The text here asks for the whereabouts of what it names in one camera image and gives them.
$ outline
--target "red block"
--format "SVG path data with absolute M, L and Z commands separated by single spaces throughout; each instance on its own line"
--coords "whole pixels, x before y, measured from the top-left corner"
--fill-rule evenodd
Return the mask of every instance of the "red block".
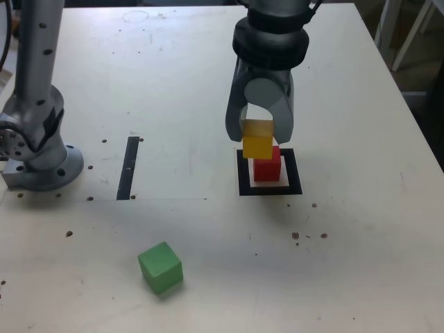
M 253 175 L 255 182 L 277 182 L 280 178 L 280 149 L 273 146 L 271 160 L 253 160 Z

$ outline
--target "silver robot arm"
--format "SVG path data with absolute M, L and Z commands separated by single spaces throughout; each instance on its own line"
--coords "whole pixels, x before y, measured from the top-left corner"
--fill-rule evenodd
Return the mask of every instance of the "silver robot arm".
M 57 189 L 83 168 L 60 136 L 62 94 L 51 84 L 64 0 L 24 0 L 15 89 L 0 114 L 0 153 L 9 188 Z
M 273 115 L 281 144 L 293 132 L 291 68 L 305 57 L 302 29 L 316 12 L 310 0 L 250 0 L 248 16 L 234 30 L 238 55 L 225 127 L 240 142 L 248 103 Z M 65 186 L 82 171 L 83 157 L 62 141 L 62 94 L 51 84 L 64 0 L 24 0 L 15 89 L 0 114 L 0 154 L 9 157 L 3 179 L 9 188 L 47 191 Z
M 305 58 L 309 38 L 303 26 L 323 0 L 249 0 L 247 17 L 234 30 L 237 63 L 225 116 L 231 140 L 240 142 L 248 104 L 273 116 L 274 138 L 288 142 L 293 132 L 293 78 L 291 69 Z

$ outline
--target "floor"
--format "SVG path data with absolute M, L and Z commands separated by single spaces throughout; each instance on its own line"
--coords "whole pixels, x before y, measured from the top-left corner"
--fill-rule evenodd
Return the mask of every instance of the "floor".
M 384 4 L 381 3 L 363 16 L 370 34 L 374 37 Z M 404 0 L 391 42 L 391 67 L 395 54 L 405 41 L 422 5 Z M 436 10 L 424 35 L 417 34 L 402 66 L 392 76 L 403 92 L 426 91 L 434 81 L 444 60 L 444 17 Z

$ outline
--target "stacked blocks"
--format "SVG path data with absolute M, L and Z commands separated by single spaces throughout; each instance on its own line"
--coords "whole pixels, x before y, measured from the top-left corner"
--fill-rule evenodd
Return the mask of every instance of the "stacked blocks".
M 145 280 L 156 294 L 183 280 L 182 262 L 164 241 L 138 257 Z
M 273 156 L 273 121 L 245 120 L 243 141 L 244 158 L 270 160 Z
M 273 147 L 271 160 L 253 160 L 255 182 L 277 182 L 280 178 L 281 160 L 279 146 Z

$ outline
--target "table surface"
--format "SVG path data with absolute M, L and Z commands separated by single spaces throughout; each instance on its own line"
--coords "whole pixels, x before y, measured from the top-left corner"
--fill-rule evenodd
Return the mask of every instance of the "table surface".
M 353 5 L 321 6 L 292 71 L 303 195 L 239 197 L 224 119 L 245 15 L 64 11 L 53 83 L 85 169 L 22 198 L 1 183 L 2 332 L 444 330 L 444 176 Z M 137 198 L 116 201 L 128 136 Z M 157 297 L 137 256 L 161 241 L 185 281 Z

